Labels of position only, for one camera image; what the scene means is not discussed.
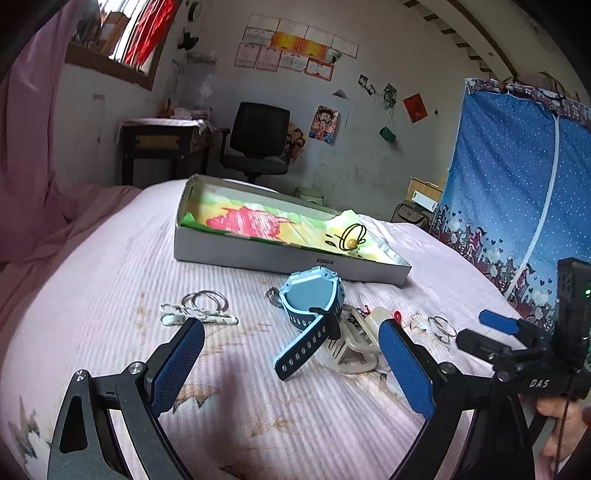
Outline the person right hand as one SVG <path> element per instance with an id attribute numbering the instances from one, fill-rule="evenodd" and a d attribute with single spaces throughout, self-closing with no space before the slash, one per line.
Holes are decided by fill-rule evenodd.
<path id="1" fill-rule="evenodd" d="M 575 451 L 590 426 L 590 404 L 546 397 L 537 401 L 536 409 L 539 414 L 557 420 L 542 449 L 542 455 L 552 458 L 551 465 L 556 467 Z"/>

